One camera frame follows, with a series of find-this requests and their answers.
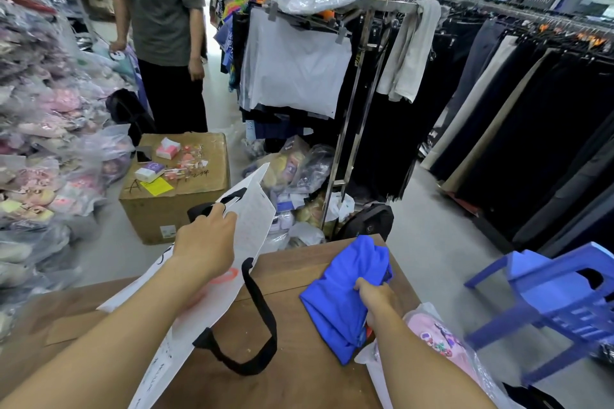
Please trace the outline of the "person's right hand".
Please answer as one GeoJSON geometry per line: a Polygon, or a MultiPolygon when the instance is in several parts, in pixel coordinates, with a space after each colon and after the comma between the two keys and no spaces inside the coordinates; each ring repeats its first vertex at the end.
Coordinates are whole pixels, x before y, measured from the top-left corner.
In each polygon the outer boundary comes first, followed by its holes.
{"type": "Polygon", "coordinates": [[[375,286],[364,278],[358,278],[354,289],[367,309],[366,323],[374,332],[377,332],[380,324],[400,317],[397,297],[387,283],[375,286]]]}

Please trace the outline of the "person's left hand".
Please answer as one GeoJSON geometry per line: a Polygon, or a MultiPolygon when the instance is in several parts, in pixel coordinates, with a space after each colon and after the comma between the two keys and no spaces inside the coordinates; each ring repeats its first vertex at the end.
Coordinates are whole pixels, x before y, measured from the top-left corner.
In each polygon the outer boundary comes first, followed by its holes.
{"type": "Polygon", "coordinates": [[[177,233],[172,262],[197,286],[222,276],[234,262],[234,235],[220,233],[225,210],[224,204],[215,203],[207,216],[198,216],[177,233]]]}

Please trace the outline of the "blue garment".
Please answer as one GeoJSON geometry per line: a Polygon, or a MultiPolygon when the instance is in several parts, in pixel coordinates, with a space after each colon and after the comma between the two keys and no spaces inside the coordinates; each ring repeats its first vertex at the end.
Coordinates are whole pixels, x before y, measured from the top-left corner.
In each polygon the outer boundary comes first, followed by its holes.
{"type": "Polygon", "coordinates": [[[367,307],[354,289],[357,279],[380,286],[392,277],[388,248],[360,235],[299,295],[319,336],[342,366],[367,339],[367,307]]]}

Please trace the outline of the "white bag with black handles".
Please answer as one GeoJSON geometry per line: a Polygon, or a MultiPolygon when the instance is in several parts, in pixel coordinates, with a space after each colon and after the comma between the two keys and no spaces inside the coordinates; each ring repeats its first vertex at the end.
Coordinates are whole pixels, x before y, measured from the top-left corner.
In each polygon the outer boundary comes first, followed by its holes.
{"type": "Polygon", "coordinates": [[[268,166],[263,165],[228,190],[219,202],[226,212],[238,214],[234,233],[234,262],[222,276],[211,280],[204,294],[175,320],[146,370],[128,409],[151,409],[195,349],[210,351],[227,369],[240,376],[261,374],[278,349],[276,319],[264,294],[251,277],[270,230],[275,209],[261,187],[268,166]],[[212,327],[246,287],[271,337],[255,356],[240,363],[220,349],[212,327]]]}

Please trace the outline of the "person's right forearm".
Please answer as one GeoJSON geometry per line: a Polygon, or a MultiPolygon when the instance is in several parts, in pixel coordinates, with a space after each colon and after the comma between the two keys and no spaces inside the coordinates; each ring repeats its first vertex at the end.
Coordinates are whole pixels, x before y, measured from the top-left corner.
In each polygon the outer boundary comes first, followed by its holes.
{"type": "Polygon", "coordinates": [[[389,304],[369,308],[393,409],[496,409],[463,372],[416,336],[389,304]]]}

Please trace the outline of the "person's left forearm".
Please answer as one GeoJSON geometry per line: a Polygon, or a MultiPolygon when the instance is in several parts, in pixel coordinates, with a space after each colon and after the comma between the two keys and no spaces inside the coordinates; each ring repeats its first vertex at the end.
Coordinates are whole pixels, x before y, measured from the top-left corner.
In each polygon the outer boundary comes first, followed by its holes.
{"type": "Polygon", "coordinates": [[[181,310],[219,275],[210,262],[176,253],[129,299],[4,398],[0,409],[128,409],[181,310]]]}

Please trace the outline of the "brown cardboard box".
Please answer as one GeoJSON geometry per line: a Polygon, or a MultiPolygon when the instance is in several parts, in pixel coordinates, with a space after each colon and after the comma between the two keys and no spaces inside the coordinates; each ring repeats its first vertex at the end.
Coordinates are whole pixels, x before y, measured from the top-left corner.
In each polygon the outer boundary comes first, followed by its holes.
{"type": "Polygon", "coordinates": [[[231,187],[231,172],[226,136],[223,133],[186,133],[180,135],[144,134],[142,146],[152,147],[153,162],[165,165],[160,176],[175,187],[157,197],[139,185],[134,172],[136,158],[128,170],[119,193],[119,202],[138,238],[144,245],[170,243],[178,228],[188,224],[191,207],[215,202],[231,187]],[[173,160],[155,155],[164,137],[180,142],[182,149],[173,160]]]}

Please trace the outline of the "yellow paper note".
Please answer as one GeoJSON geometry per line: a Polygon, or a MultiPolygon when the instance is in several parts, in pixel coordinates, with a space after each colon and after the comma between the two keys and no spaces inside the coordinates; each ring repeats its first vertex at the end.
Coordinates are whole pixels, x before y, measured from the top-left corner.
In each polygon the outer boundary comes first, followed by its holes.
{"type": "Polygon", "coordinates": [[[159,177],[152,182],[139,181],[139,185],[148,191],[148,193],[153,197],[160,196],[175,189],[172,184],[162,177],[159,177]]]}

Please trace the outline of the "white purple tissue pack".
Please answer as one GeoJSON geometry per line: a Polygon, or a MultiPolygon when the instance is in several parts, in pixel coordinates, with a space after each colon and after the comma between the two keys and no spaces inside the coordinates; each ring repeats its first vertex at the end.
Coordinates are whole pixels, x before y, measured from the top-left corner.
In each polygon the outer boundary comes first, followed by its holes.
{"type": "Polygon", "coordinates": [[[139,182],[151,183],[158,179],[165,172],[165,170],[165,165],[157,162],[148,162],[139,166],[133,175],[139,182]]]}

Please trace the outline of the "pink tissue pack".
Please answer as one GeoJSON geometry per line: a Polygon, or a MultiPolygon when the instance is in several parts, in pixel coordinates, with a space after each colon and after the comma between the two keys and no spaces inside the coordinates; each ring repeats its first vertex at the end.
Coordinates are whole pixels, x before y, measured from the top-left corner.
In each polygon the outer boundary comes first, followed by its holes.
{"type": "Polygon", "coordinates": [[[179,154],[181,149],[182,145],[180,142],[164,137],[156,148],[155,155],[156,157],[165,160],[173,160],[173,158],[179,154]]]}

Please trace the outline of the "pink garment in plastic bag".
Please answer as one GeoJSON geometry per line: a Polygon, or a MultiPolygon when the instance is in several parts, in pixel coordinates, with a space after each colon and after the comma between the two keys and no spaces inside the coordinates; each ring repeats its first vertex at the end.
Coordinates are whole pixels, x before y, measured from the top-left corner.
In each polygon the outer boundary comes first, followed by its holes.
{"type": "MultiPolygon", "coordinates": [[[[469,375],[493,401],[497,409],[526,409],[508,397],[495,383],[480,362],[476,352],[446,327],[432,303],[420,304],[415,310],[407,312],[403,320],[409,329],[430,348],[469,375]]],[[[373,341],[360,350],[354,361],[366,366],[382,408],[393,409],[381,366],[377,341],[373,341]]]]}

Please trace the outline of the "white hanging garment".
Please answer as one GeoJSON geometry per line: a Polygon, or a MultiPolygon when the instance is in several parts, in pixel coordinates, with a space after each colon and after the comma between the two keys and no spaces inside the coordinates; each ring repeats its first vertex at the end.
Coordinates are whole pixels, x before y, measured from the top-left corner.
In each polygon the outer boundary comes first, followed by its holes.
{"type": "Polygon", "coordinates": [[[270,20],[255,7],[241,67],[240,108],[291,108],[333,119],[351,57],[347,36],[303,30],[280,16],[270,20]]]}

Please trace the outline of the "blue plastic chair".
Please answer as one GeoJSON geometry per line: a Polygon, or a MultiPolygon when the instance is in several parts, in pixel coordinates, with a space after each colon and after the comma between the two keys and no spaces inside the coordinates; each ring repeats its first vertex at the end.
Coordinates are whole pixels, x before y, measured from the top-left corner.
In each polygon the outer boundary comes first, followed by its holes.
{"type": "Polygon", "coordinates": [[[538,369],[521,376],[530,386],[614,344],[614,255],[597,243],[587,243],[555,259],[529,250],[513,251],[465,282],[474,289],[499,270],[515,304],[465,336],[475,351],[523,326],[550,328],[571,346],[538,369]]]}

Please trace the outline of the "pile of bagged slippers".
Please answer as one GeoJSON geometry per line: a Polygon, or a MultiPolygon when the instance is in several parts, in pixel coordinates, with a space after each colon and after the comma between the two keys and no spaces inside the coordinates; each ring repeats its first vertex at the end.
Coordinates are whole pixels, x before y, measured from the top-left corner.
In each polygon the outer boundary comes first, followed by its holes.
{"type": "Polygon", "coordinates": [[[73,244],[134,151],[106,106],[131,84],[90,26],[80,0],[0,0],[0,349],[29,299],[79,277],[73,244]]]}

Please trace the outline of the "row of dark hanging trousers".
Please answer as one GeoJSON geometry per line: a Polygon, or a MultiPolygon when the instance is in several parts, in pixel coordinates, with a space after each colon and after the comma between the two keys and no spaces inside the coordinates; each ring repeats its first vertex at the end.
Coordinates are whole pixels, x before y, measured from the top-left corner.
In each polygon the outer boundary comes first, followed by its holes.
{"type": "Polygon", "coordinates": [[[505,246],[614,249],[614,39],[452,10],[414,102],[375,93],[352,183],[403,197],[414,166],[505,246]]]}

